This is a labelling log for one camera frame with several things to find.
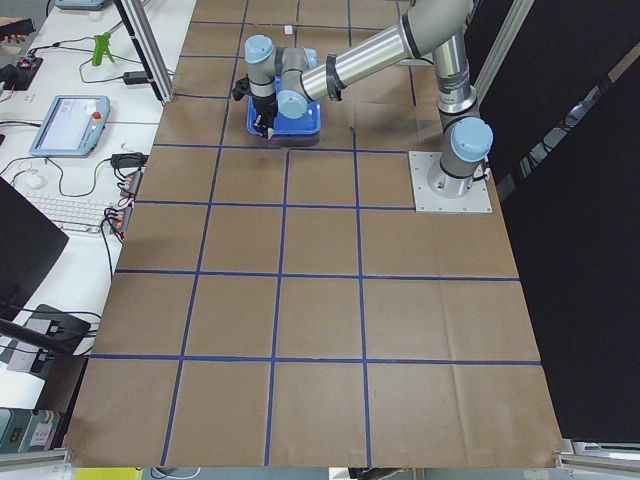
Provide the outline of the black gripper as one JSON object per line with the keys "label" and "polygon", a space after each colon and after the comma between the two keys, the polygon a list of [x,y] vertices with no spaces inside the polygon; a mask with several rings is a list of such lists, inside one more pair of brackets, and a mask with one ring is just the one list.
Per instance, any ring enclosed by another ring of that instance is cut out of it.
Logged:
{"label": "black gripper", "polygon": [[275,79],[272,78],[268,83],[255,83],[245,75],[235,82],[232,97],[235,101],[240,101],[245,96],[248,96],[253,104],[252,127],[257,135],[264,137],[265,126],[262,120],[265,120],[267,131],[272,131],[278,113]]}

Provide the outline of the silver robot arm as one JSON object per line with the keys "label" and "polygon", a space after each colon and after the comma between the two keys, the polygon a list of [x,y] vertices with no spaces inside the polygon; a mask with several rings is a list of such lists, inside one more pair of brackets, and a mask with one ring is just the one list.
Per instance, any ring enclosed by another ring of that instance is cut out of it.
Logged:
{"label": "silver robot arm", "polygon": [[342,53],[320,58],[302,47],[277,47],[265,35],[244,44],[247,73],[231,91],[254,105],[254,129],[269,139],[278,118],[299,120],[322,98],[339,102],[348,87],[383,77],[408,60],[432,63],[443,152],[427,174],[430,189],[449,199],[466,195],[479,181],[494,136],[480,119],[464,43],[469,1],[415,1],[397,22]]}

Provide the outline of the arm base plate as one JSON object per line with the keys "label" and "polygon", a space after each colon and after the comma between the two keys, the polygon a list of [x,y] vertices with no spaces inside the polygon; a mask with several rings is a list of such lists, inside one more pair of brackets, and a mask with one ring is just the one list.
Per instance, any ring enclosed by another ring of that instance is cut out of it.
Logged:
{"label": "arm base plate", "polygon": [[487,180],[478,166],[468,179],[448,177],[440,165],[441,152],[409,151],[414,208],[417,213],[490,214]]}

